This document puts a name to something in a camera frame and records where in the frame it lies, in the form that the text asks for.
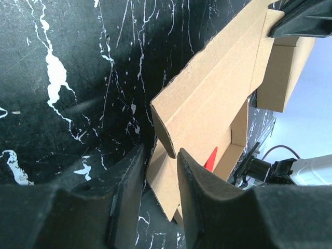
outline cardboard flap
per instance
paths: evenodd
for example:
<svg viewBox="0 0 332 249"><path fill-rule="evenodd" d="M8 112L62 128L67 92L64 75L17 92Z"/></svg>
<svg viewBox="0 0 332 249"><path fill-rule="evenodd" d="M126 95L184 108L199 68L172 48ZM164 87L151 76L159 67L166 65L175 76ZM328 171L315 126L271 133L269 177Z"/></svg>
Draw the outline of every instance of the cardboard flap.
<svg viewBox="0 0 332 249"><path fill-rule="evenodd" d="M155 151L146 172L146 180L167 219L172 220L178 204L181 202L176 159L172 159L167 155L165 148L159 140L157 141Z"/></svg>
<svg viewBox="0 0 332 249"><path fill-rule="evenodd" d="M282 11L268 9L264 21L262 36L259 43L256 64L249 94L255 91L263 82L265 70L269 61L274 38L268 37L272 26L285 15Z"/></svg>
<svg viewBox="0 0 332 249"><path fill-rule="evenodd" d="M243 146L230 144L213 173L224 181L227 181L242 152Z"/></svg>
<svg viewBox="0 0 332 249"><path fill-rule="evenodd" d="M231 124L232 143L245 147L248 130L248 99L245 100Z"/></svg>

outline brown cardboard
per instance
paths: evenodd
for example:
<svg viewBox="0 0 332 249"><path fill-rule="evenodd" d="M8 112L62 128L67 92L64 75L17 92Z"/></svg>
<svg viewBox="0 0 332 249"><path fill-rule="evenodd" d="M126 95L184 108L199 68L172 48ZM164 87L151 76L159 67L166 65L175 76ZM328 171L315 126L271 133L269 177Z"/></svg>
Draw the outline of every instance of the brown cardboard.
<svg viewBox="0 0 332 249"><path fill-rule="evenodd" d="M314 43L311 37L275 39L263 83L257 90L258 108L285 111Z"/></svg>
<svg viewBox="0 0 332 249"><path fill-rule="evenodd" d="M231 126L227 129L227 135L223 137L222 143L227 145L226 149L223 150L219 156L218 154L216 156L216 165L213 173L225 181L228 179L230 172L232 172L234 166L237 164L246 145L247 126L248 100L244 102ZM181 205L177 207L174 219L180 226L183 227Z"/></svg>
<svg viewBox="0 0 332 249"><path fill-rule="evenodd" d="M204 165L217 146L214 172L227 179L246 143L247 97L264 77L283 12L270 0L252 0L151 102L158 142L147 169L163 211L179 204L176 155L185 148Z"/></svg>

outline black marble surface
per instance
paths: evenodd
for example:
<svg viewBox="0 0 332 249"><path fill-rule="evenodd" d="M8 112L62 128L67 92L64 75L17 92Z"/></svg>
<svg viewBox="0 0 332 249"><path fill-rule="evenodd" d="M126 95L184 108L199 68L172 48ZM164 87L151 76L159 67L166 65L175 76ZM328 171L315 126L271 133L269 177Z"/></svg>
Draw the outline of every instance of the black marble surface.
<svg viewBox="0 0 332 249"><path fill-rule="evenodd" d="M139 143L149 159L150 101L248 2L1 1L0 182L71 189ZM178 226L151 225L163 215L145 189L137 247L181 247Z"/></svg>

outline red object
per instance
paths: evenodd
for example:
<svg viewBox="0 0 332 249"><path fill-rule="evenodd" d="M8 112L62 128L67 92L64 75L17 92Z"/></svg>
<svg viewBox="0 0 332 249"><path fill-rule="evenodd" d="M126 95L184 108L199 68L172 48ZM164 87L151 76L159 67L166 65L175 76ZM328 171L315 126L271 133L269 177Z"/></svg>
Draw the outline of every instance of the red object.
<svg viewBox="0 0 332 249"><path fill-rule="evenodd" d="M210 157L208 158L208 160L204 164L204 168L206 168L210 172L213 171L213 165L214 165L214 161L216 160L217 150L218 150L218 147L215 147L212 154L210 155Z"/></svg>

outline light blue wall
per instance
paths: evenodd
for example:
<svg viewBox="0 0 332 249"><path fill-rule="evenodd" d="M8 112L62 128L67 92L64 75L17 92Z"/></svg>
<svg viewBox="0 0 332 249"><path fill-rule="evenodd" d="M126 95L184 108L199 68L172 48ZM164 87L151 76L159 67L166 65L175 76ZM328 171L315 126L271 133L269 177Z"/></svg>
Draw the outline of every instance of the light blue wall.
<svg viewBox="0 0 332 249"><path fill-rule="evenodd" d="M284 113L275 113L275 128L265 152L287 145L302 158L332 154L332 38L317 39ZM291 158L278 148L269 162Z"/></svg>

